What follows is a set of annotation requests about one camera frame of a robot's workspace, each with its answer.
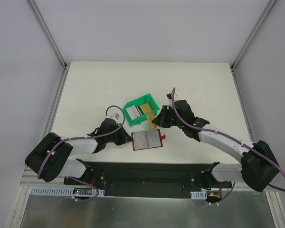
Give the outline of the gold card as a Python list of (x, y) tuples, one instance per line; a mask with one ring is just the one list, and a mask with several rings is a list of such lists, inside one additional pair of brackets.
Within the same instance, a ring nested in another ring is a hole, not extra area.
[(151, 130), (156, 129), (157, 125), (155, 123), (153, 123), (153, 120), (155, 119), (154, 112), (148, 113), (146, 115), (146, 118), (147, 118), (147, 122), (148, 122), (149, 128)]
[(153, 109), (151, 108), (151, 106), (148, 103), (144, 103), (144, 104), (138, 106), (137, 110), (138, 110), (140, 115), (145, 115), (145, 114), (148, 114), (148, 113), (153, 111)]

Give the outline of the red leather card holder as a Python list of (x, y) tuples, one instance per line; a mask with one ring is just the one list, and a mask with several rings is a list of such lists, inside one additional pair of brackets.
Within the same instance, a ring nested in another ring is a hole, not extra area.
[(152, 148), (160, 148), (163, 146), (162, 141), (166, 139), (165, 134), (161, 134), (159, 129), (140, 131), (132, 133), (133, 150), (147, 150)]

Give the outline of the green plastic bin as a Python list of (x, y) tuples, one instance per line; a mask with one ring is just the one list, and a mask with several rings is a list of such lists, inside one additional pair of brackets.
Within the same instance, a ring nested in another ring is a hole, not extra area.
[(150, 93), (126, 103), (123, 111), (130, 126), (140, 125), (147, 120), (147, 114), (157, 115), (159, 106)]

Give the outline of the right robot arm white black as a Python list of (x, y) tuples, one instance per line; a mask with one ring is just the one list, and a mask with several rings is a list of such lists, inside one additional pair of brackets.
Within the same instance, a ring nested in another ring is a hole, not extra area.
[(210, 189), (224, 181), (244, 182), (262, 192), (279, 173), (272, 165), (277, 162), (269, 145), (227, 138), (209, 121), (197, 117), (186, 100), (176, 101), (174, 107), (164, 105), (153, 123), (162, 128), (177, 126), (187, 137), (216, 147), (237, 160), (236, 164), (214, 162), (198, 178), (201, 187)]

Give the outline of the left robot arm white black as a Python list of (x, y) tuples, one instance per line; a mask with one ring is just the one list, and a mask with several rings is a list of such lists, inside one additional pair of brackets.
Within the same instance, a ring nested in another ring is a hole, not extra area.
[(25, 164), (45, 182), (60, 175), (74, 177), (79, 184), (85, 185), (90, 181), (91, 173), (84, 164), (71, 161), (69, 157), (98, 153), (108, 143), (120, 146), (132, 141), (121, 124), (115, 119), (105, 118), (100, 127), (84, 137), (62, 139), (56, 133), (48, 133), (26, 157)]

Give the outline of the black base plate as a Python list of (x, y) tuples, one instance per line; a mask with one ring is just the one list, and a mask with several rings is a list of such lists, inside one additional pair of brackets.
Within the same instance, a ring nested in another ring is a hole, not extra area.
[(89, 183), (105, 196), (188, 199), (203, 187), (231, 188), (210, 177), (212, 164), (86, 162), (80, 185)]

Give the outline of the left aluminium frame post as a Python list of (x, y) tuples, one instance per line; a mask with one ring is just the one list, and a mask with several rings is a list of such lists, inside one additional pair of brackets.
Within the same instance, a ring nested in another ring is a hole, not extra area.
[(55, 57), (57, 58), (57, 60), (59, 61), (60, 65), (62, 66), (62, 68), (64, 70), (68, 69), (68, 63), (65, 61), (64, 57), (62, 56), (62, 53), (59, 50), (59, 47), (52, 35), (52, 33), (49, 30), (49, 27), (44, 19), (44, 17), (42, 16), (42, 13), (36, 3), (35, 0), (27, 0), (27, 4), (30, 7), (34, 17), (36, 18), (36, 21), (38, 23), (38, 25), (40, 26), (43, 35), (45, 36), (50, 48), (52, 49)]

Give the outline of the aluminium frame post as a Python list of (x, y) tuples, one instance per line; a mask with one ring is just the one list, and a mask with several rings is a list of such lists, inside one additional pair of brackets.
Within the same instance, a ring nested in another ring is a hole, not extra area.
[(237, 66), (239, 65), (241, 59), (243, 58), (244, 54), (247, 52), (249, 49), (250, 45), (254, 41), (256, 35), (258, 34), (259, 30), (262, 28), (263, 24), (267, 20), (269, 14), (273, 10), (273, 8), (276, 6), (278, 3), (278, 0), (269, 0), (268, 3), (266, 4), (265, 8), (263, 9), (261, 15), (257, 19), (255, 25), (253, 26), (252, 30), (250, 31), (247, 39), (245, 40), (242, 48), (240, 49), (240, 52), (236, 56), (235, 60), (233, 63), (230, 65), (231, 71), (234, 72)]
[(57, 58), (57, 60), (59, 61), (60, 65), (62, 66), (62, 68), (64, 70), (68, 69), (68, 63), (65, 61), (64, 57), (62, 56), (62, 53), (59, 50), (59, 47), (52, 35), (52, 33), (49, 30), (49, 27), (44, 19), (44, 17), (42, 16), (42, 13), (36, 3), (35, 0), (27, 0), (27, 4), (30, 7), (34, 17), (36, 18), (36, 21), (38, 23), (38, 25), (40, 26), (43, 35), (45, 36), (50, 48), (52, 49), (55, 57)]

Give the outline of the right aluminium frame post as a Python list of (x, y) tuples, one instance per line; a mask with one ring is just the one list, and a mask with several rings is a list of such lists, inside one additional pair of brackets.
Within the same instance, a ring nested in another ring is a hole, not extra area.
[(241, 59), (243, 58), (244, 54), (247, 52), (249, 49), (250, 45), (254, 41), (256, 35), (258, 34), (259, 30), (262, 28), (263, 24), (267, 20), (269, 14), (273, 10), (273, 8), (276, 6), (278, 3), (278, 0), (269, 0), (268, 3), (266, 4), (265, 8), (263, 9), (261, 15), (257, 19), (255, 25), (253, 26), (252, 30), (250, 31), (247, 39), (245, 40), (242, 48), (240, 49), (240, 52), (236, 56), (235, 60), (233, 63), (230, 65), (231, 71), (234, 72), (237, 66), (239, 65)]

